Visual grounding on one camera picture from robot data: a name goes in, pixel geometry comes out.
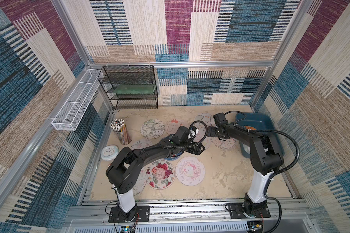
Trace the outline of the teal plastic storage box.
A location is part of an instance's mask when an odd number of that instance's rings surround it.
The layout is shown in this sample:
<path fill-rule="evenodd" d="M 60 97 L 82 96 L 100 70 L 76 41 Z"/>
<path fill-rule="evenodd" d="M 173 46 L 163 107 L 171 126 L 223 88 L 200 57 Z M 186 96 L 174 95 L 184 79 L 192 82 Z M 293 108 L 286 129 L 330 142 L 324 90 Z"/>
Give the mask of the teal plastic storage box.
<path fill-rule="evenodd" d="M 256 128 L 256 130 L 276 130 L 275 126 L 271 120 L 271 118 L 262 113 L 245 113 L 246 118 L 241 120 L 243 118 L 242 114 L 236 114 L 235 120 L 237 120 L 238 124 L 241 126 L 251 126 Z M 285 152 L 282 147 L 281 141 L 279 139 L 279 135 L 274 134 L 274 136 L 277 138 L 279 142 L 279 147 L 281 149 L 281 153 L 284 156 Z"/>

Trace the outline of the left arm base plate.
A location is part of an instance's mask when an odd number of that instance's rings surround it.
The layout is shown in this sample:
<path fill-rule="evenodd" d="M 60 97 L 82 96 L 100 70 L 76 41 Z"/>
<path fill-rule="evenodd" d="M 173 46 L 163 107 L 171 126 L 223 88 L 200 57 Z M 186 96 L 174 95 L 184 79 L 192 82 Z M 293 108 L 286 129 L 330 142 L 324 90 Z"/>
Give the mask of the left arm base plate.
<path fill-rule="evenodd" d="M 135 206 L 128 213 L 125 213 L 119 206 L 113 207 L 109 214 L 109 223 L 134 223 L 134 222 L 148 222 L 150 215 L 150 206 L 139 205 Z"/>

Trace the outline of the blue orange bears coaster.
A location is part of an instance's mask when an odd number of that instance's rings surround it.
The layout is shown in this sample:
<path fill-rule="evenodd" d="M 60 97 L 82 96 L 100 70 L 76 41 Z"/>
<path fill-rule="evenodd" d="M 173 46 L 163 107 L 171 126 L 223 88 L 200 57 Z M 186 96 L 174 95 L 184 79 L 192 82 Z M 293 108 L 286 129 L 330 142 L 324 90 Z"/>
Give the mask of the blue orange bears coaster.
<path fill-rule="evenodd" d="M 251 126 L 244 126 L 247 130 L 252 130 L 252 131 L 255 131 L 256 130 L 256 128 L 254 128 L 254 127 L 251 127 Z"/>

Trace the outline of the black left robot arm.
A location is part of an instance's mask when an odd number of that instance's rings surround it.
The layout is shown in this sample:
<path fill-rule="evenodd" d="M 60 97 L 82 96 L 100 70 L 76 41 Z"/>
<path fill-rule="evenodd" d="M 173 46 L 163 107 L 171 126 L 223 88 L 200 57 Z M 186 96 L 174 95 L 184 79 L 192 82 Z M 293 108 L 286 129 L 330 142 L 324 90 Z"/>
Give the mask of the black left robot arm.
<path fill-rule="evenodd" d="M 200 155 L 205 147 L 202 142 L 207 132 L 194 142 L 196 127 L 181 126 L 175 134 L 161 139 L 157 144 L 143 148 L 124 147 L 106 170 L 109 182 L 114 186 L 118 198 L 118 209 L 125 214 L 136 211 L 136 201 L 132 188 L 137 182 L 141 169 L 159 159 L 165 159 L 179 152 Z"/>

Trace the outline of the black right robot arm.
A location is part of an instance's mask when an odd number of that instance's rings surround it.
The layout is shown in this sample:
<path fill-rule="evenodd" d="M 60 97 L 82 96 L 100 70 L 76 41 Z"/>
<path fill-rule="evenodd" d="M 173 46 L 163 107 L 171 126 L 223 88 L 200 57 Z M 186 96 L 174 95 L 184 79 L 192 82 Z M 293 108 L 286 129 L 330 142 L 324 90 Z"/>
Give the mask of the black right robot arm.
<path fill-rule="evenodd" d="M 266 195 L 272 175 L 284 163 L 276 137 L 272 133 L 262 134 L 259 131 L 229 123 L 209 127 L 207 135 L 218 139 L 233 138 L 249 146 L 254 175 L 241 210 L 247 218 L 256 217 L 267 208 Z"/>

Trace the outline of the green white rabbit coaster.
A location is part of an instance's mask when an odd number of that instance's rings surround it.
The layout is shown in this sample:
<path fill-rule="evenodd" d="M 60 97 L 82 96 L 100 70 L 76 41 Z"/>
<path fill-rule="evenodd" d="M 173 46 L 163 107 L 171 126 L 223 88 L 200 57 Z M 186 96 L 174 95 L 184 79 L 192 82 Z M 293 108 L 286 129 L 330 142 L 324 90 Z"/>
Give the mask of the green white rabbit coaster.
<path fill-rule="evenodd" d="M 245 157 L 245 158 L 250 158 L 250 147 L 241 143 L 240 144 L 240 147 L 241 147 L 241 152 L 242 152 L 242 155 Z"/>

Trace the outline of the pink hello kitty coaster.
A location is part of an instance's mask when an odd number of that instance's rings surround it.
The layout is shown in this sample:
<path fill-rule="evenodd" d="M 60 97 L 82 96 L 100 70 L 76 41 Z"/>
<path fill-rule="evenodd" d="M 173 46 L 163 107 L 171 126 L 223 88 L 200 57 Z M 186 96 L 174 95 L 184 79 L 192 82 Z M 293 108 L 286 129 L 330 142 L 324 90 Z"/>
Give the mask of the pink hello kitty coaster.
<path fill-rule="evenodd" d="M 195 157 L 182 158 L 176 165 L 176 177 L 184 185 L 198 185 L 204 180 L 205 175 L 205 166 Z"/>

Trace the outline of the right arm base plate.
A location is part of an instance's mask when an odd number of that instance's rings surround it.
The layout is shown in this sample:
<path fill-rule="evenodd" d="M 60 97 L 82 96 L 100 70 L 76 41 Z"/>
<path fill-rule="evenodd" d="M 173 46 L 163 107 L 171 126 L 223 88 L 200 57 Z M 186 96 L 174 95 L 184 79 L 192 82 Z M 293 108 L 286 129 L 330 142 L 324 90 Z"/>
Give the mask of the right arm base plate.
<path fill-rule="evenodd" d="M 267 201 L 263 203 L 228 203 L 225 205 L 225 208 L 229 212 L 231 219 L 271 217 Z"/>

